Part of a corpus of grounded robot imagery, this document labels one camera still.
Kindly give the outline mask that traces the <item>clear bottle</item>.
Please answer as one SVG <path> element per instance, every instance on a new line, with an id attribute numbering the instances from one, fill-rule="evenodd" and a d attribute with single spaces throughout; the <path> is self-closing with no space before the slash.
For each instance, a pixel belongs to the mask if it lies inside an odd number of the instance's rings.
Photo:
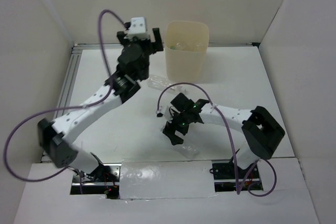
<path id="1" fill-rule="evenodd" d="M 172 84 L 175 84 L 175 82 L 167 78 L 152 75 L 152 74 L 149 75 L 149 78 L 147 79 L 147 85 L 149 88 L 157 89 L 160 91 L 163 91 L 165 88 L 167 88 L 168 86 Z M 182 85 L 176 85 L 176 86 L 170 87 L 166 92 L 171 93 L 171 94 L 178 94 L 178 93 L 187 94 L 187 90 Z"/>
<path id="2" fill-rule="evenodd" d="M 188 159 L 194 159 L 197 155 L 199 155 L 199 149 L 190 143 L 175 145 L 174 150 Z"/>
<path id="3" fill-rule="evenodd" d="M 177 42 L 174 45 L 175 50 L 180 51 L 190 51 L 190 52 L 201 52 L 207 49 L 207 44 L 201 41 L 194 41 L 194 42 Z"/>

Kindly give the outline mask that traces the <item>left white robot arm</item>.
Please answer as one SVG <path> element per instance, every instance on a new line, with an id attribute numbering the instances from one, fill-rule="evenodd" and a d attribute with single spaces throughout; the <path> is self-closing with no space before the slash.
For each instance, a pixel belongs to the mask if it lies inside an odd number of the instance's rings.
<path id="1" fill-rule="evenodd" d="M 73 143 L 95 121 L 132 98 L 140 90 L 140 82 L 148 79 L 150 55 L 163 51 L 159 28 L 152 30 L 155 41 L 149 36 L 141 39 L 139 34 L 130 39 L 129 33 L 118 32 L 123 49 L 116 71 L 80 105 L 79 110 L 70 109 L 53 121 L 42 119 L 38 122 L 39 144 L 56 167 L 77 169 L 93 182 L 111 172 L 95 154 Z"/>

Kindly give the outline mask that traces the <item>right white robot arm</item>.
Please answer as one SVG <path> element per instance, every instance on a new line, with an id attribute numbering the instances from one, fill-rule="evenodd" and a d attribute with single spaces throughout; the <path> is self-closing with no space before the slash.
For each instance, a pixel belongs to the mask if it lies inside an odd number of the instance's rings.
<path id="1" fill-rule="evenodd" d="M 163 134 L 172 145 L 183 144 L 184 140 L 176 132 L 186 135 L 191 123 L 228 126 L 244 135 L 245 143 L 236 152 L 236 161 L 229 165 L 229 172 L 235 178 L 242 177 L 255 161 L 271 159 L 285 136 L 284 129 L 262 106 L 252 110 L 236 109 L 212 105 L 205 99 L 194 102 L 182 93 L 171 101 L 171 105 L 175 109 L 172 112 L 166 109 Z"/>

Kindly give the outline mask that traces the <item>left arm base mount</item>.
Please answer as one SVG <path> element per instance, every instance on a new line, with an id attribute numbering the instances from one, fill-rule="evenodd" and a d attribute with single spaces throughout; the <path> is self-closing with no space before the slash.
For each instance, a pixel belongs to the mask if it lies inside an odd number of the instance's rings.
<path id="1" fill-rule="evenodd" d="M 102 195 L 106 199 L 119 199 L 121 163 L 105 164 L 101 174 L 89 176 L 80 171 L 74 172 L 71 181 L 71 195 Z"/>

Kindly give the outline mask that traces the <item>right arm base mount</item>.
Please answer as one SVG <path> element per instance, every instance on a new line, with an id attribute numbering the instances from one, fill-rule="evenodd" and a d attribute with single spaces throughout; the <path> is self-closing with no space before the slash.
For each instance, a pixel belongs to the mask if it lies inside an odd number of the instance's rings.
<path id="1" fill-rule="evenodd" d="M 213 175 L 215 192 L 236 191 L 233 161 L 212 162 L 209 172 Z M 263 190 L 257 166 L 247 176 L 242 191 L 246 191 L 248 186 L 251 190 Z"/>

